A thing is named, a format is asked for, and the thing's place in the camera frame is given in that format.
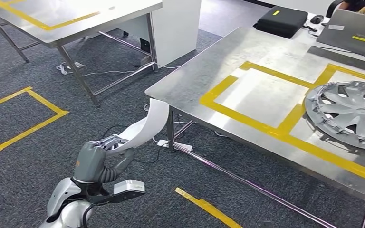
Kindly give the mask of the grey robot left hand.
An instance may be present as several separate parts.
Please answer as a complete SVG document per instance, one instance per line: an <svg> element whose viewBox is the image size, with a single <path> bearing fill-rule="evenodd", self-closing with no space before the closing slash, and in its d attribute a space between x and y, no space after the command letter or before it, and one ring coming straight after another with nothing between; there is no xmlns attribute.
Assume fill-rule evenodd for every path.
<svg viewBox="0 0 365 228"><path fill-rule="evenodd" d="M80 183L109 183L115 181L134 159L134 148L128 140L113 134L99 141L86 142L79 152L73 179ZM107 158L121 155L122 160L112 167Z"/></svg>

